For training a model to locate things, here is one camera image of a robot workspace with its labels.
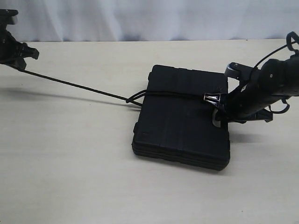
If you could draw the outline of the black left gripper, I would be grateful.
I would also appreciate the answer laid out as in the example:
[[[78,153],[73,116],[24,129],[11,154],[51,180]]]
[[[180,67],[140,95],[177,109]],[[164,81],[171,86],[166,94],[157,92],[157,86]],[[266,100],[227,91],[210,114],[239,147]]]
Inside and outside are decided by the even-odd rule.
[[[18,42],[12,34],[6,30],[6,26],[0,26],[0,63],[16,70],[25,70],[24,58],[39,58],[39,51],[29,47],[26,43]]]

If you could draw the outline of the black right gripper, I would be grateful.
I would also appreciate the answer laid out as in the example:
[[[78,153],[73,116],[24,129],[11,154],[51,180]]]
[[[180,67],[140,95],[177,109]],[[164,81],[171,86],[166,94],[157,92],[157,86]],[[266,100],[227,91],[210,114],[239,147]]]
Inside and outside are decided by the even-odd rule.
[[[260,109],[257,112],[249,114],[242,113],[242,105],[230,102],[228,93],[205,93],[203,100],[210,103],[214,107],[212,113],[212,124],[221,128],[222,122],[244,124],[248,121],[265,121],[266,123],[273,121],[273,112],[266,109]]]

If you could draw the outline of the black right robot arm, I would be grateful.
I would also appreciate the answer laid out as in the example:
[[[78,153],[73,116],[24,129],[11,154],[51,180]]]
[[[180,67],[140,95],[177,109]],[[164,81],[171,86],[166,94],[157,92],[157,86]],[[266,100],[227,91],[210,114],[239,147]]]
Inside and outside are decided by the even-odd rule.
[[[215,127],[221,127],[223,122],[271,122],[274,114],[288,111],[289,98],[299,95],[299,55],[284,61],[269,59],[260,69],[230,63],[224,76],[238,80],[239,85],[230,93],[205,93],[203,98],[214,106]],[[286,107],[275,112],[271,105],[278,101]]]

